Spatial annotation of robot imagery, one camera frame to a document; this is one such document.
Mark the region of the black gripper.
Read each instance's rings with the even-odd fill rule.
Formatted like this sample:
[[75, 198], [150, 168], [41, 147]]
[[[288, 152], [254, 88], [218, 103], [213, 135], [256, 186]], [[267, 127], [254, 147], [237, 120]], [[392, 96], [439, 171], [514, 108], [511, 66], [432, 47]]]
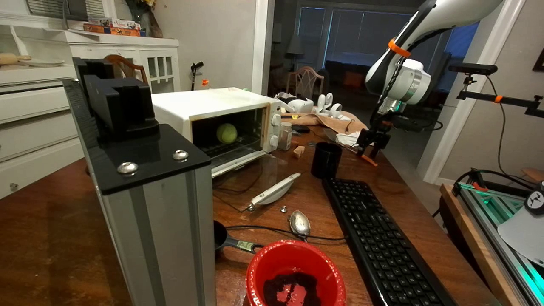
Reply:
[[390, 141], [390, 130], [393, 129], [393, 113], [373, 113], [371, 125], [368, 130], [363, 130], [358, 142], [359, 142], [359, 154], [366, 154], [368, 147], [373, 147], [371, 158], [376, 158], [383, 147]]

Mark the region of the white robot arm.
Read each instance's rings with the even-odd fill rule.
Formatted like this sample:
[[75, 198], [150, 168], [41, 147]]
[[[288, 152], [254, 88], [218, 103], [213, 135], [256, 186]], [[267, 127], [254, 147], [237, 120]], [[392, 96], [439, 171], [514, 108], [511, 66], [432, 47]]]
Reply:
[[373, 147], [371, 158], [390, 141], [386, 122], [398, 103], [422, 101], [432, 84], [424, 62], [412, 57], [412, 50], [436, 33], [458, 25], [480, 22], [504, 0], [426, 0], [405, 27], [388, 42], [386, 50], [368, 69], [366, 88], [378, 95], [371, 124], [359, 134], [361, 151]]

